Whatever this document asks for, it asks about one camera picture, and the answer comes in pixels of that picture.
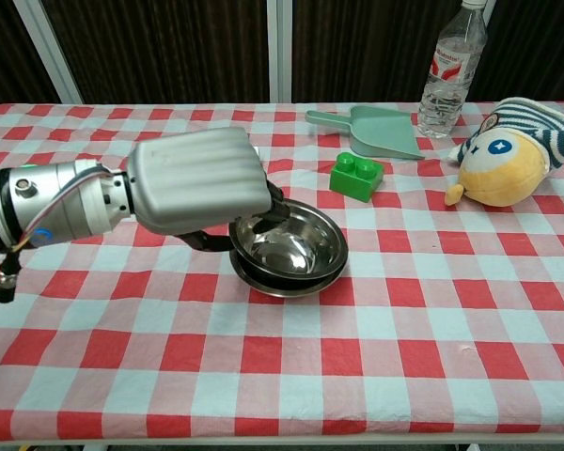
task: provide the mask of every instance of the striped hat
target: striped hat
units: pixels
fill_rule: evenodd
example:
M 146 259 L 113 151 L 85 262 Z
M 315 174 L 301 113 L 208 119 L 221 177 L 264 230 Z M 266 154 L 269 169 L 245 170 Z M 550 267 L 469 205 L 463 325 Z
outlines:
M 522 97 L 510 97 L 497 104 L 478 131 L 462 143 L 458 162 L 462 162 L 463 155 L 477 136 L 498 127 L 517 130 L 533 138 L 550 170 L 564 163 L 564 114 Z

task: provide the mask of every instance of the wire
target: wire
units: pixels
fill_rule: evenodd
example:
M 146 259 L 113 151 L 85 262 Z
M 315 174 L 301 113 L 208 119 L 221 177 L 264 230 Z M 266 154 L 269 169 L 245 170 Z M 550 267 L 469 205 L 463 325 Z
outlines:
M 105 177 L 113 177 L 113 174 L 110 170 L 108 170 L 104 166 L 94 166 L 89 167 L 88 169 L 84 169 L 63 186 L 58 193 L 51 199 L 51 201 L 46 204 L 46 206 L 41 209 L 36 216 L 29 222 L 19 242 L 15 244 L 12 248 L 12 252 L 18 252 L 27 244 L 27 242 L 33 236 L 33 233 L 38 228 L 39 223 L 44 219 L 48 214 L 60 203 L 62 202 L 68 195 L 70 195 L 76 188 L 83 185 L 87 181 L 97 179 L 97 178 L 105 178 Z

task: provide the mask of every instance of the dark curtain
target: dark curtain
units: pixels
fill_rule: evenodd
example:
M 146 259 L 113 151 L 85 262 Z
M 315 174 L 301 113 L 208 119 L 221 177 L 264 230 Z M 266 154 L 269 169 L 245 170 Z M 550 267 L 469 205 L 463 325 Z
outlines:
M 497 0 L 469 100 L 564 101 L 564 0 Z
M 298 0 L 293 101 L 419 101 L 460 0 Z
M 0 103 L 59 101 L 17 8 L 0 0 Z
M 87 103 L 269 100 L 265 0 L 43 0 Z

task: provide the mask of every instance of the table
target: table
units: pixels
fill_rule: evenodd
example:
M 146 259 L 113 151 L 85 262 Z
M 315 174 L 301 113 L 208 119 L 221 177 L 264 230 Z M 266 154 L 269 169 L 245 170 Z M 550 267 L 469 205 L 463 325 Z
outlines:
M 0 105 L 0 166 L 122 167 L 143 139 L 244 127 L 270 180 L 350 249 L 332 287 L 287 301 L 134 220 L 24 253 L 0 305 L 0 442 L 564 434 L 564 167 L 511 208 L 446 208 L 447 149 L 494 106 L 468 103 L 360 203 L 327 190 L 347 139 L 303 120 L 350 106 Z M 385 106 L 415 121 L 416 104 Z

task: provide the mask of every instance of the stuffed toy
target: stuffed toy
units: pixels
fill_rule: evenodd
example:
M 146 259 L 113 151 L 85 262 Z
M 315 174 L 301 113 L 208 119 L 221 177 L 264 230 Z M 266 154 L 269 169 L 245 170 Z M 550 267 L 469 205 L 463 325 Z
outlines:
M 460 174 L 446 205 L 463 195 L 492 207 L 513 205 L 564 163 L 564 114 L 530 99 L 505 99 L 449 159 Z

